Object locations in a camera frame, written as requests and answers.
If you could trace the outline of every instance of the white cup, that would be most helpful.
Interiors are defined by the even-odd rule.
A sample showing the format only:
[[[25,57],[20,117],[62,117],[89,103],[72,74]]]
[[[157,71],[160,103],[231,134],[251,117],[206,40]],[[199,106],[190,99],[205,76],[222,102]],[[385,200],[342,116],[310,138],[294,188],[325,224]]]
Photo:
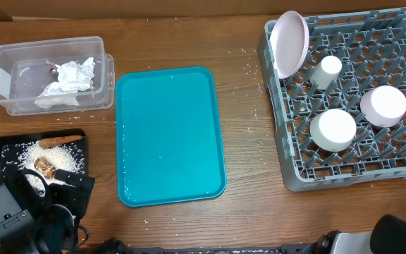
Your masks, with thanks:
[[[366,92],[359,103],[366,120],[378,127],[391,127],[406,112],[406,97],[397,88],[382,85]]]
[[[318,84],[320,90],[327,89],[331,81],[337,80],[343,64],[336,56],[325,56],[316,66],[313,74],[309,77],[311,84]]]
[[[346,111],[329,109],[313,118],[309,132],[320,148],[339,152],[349,147],[357,132],[357,124]]]

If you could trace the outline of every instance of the wooden table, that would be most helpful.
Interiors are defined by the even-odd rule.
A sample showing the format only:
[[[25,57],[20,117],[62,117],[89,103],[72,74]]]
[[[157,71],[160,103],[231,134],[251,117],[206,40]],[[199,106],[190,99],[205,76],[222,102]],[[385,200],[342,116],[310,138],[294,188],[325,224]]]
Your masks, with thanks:
[[[312,242],[333,229],[372,230],[384,214],[406,220],[406,181],[308,193],[293,193],[283,185],[271,103],[256,51],[265,22],[273,18],[0,23],[0,44],[98,35],[114,58],[117,79],[133,71],[207,67],[216,81],[228,175],[219,198],[140,209],[123,205],[116,192],[116,105],[17,117],[0,106],[0,136],[63,128],[86,132],[89,172],[97,179],[82,220],[91,232],[90,243],[115,236],[135,247],[279,246]]]

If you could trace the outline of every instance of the gold object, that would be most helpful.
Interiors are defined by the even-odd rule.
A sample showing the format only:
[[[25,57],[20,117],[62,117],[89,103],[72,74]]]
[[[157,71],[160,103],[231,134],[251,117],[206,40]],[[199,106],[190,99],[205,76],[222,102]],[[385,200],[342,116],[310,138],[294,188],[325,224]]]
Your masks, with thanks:
[[[56,175],[56,169],[43,157],[35,160],[34,167],[40,170],[47,179],[53,179]]]

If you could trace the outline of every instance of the pink plate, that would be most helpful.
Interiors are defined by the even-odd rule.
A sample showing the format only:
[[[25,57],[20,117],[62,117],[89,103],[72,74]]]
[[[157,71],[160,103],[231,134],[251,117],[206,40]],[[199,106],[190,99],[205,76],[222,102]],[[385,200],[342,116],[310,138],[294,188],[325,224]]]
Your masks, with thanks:
[[[287,11],[276,21],[270,41],[278,78],[287,78],[300,69],[307,55],[308,24],[299,13]]]

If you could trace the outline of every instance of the plastic dish rack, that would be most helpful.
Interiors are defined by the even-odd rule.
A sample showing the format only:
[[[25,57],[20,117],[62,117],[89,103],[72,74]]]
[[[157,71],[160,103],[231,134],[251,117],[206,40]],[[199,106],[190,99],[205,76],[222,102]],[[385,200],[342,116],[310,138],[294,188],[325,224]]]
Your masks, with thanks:
[[[379,179],[406,179],[406,115],[392,128],[372,126],[359,110],[362,95],[392,85],[406,96],[406,8],[306,17],[309,50],[301,69],[279,80],[269,41],[276,20],[265,25],[259,59],[276,125],[276,146],[284,184],[291,191],[349,186]],[[309,84],[327,55],[343,63],[339,79],[323,91]],[[343,109],[357,123],[348,149],[327,152],[309,134],[311,120]]]

